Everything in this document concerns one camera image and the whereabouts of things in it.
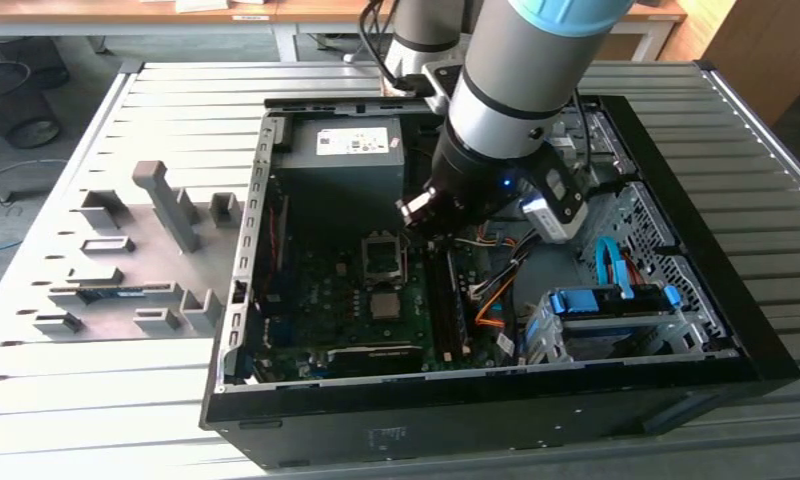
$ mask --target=green circuit board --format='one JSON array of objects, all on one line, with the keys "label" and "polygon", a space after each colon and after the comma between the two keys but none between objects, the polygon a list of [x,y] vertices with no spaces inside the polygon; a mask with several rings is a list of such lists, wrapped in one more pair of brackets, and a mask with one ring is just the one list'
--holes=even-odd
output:
[{"label": "green circuit board", "polygon": [[[414,346],[422,352],[421,371],[485,366],[493,343],[476,342],[476,355],[444,362],[436,358],[421,247],[401,245],[402,280],[369,286],[359,241],[333,247],[289,242],[293,272],[283,295],[287,312],[266,319],[269,350],[258,357],[271,381],[322,378],[326,352],[350,347]],[[390,248],[367,248],[370,270],[397,268]],[[470,248],[454,252],[461,282],[477,275]]]}]

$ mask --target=power supply label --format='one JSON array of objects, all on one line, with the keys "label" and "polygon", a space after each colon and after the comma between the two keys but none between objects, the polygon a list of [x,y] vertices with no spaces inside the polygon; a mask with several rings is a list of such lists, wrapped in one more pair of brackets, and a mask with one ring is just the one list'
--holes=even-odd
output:
[{"label": "power supply label", "polygon": [[317,133],[317,155],[387,153],[387,129],[326,128]]}]

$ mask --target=motherboard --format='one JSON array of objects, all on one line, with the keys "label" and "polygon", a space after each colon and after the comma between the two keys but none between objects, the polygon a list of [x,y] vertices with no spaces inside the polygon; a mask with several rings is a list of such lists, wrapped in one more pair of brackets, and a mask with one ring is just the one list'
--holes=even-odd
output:
[{"label": "motherboard", "polygon": [[254,364],[263,381],[494,365],[493,338],[468,332],[466,291],[488,261],[478,249],[450,249],[446,283],[433,280],[438,262],[426,245],[401,233],[371,232],[331,244],[289,239],[285,249],[263,301]]}]

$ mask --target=floor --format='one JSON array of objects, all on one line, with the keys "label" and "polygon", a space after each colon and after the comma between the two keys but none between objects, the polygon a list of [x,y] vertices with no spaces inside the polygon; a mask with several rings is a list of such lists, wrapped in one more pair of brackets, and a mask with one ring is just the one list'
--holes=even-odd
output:
[{"label": "floor", "polygon": [[[62,133],[50,145],[13,150],[0,139],[0,168],[18,161],[67,159],[94,114],[98,103],[118,70],[121,59],[149,62],[277,61],[270,35],[109,37],[110,55],[95,55],[83,38],[57,38],[71,81],[46,92],[54,113],[62,122]],[[353,40],[331,41],[338,50],[317,50],[314,39],[299,36],[299,57],[303,61],[338,60],[343,51],[355,49]],[[776,125],[774,131],[800,159],[800,99]],[[7,206],[0,206],[0,245],[23,239],[50,186],[58,178],[61,165],[38,164],[18,168],[0,176],[0,188],[14,192]],[[14,249],[0,251],[0,278],[11,261]]]}]

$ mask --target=metal slatted table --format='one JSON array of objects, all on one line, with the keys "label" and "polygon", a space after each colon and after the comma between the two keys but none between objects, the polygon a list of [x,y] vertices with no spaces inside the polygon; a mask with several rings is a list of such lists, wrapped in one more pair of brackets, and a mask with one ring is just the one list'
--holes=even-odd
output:
[{"label": "metal slatted table", "polygon": [[[690,64],[598,63],[581,91],[628,96],[800,364],[797,162],[720,77]],[[58,233],[81,189],[114,188],[126,203],[147,205],[129,174],[137,160],[155,159],[193,201],[217,191],[245,198],[262,100],[374,95],[375,69],[333,63],[147,64],[118,75],[0,285],[0,478],[261,474],[197,427],[210,339],[51,342],[18,309],[46,302],[30,285],[42,256],[75,248]],[[514,478],[797,478],[800,381],[657,438],[290,475],[489,478],[468,471],[485,467]]]}]

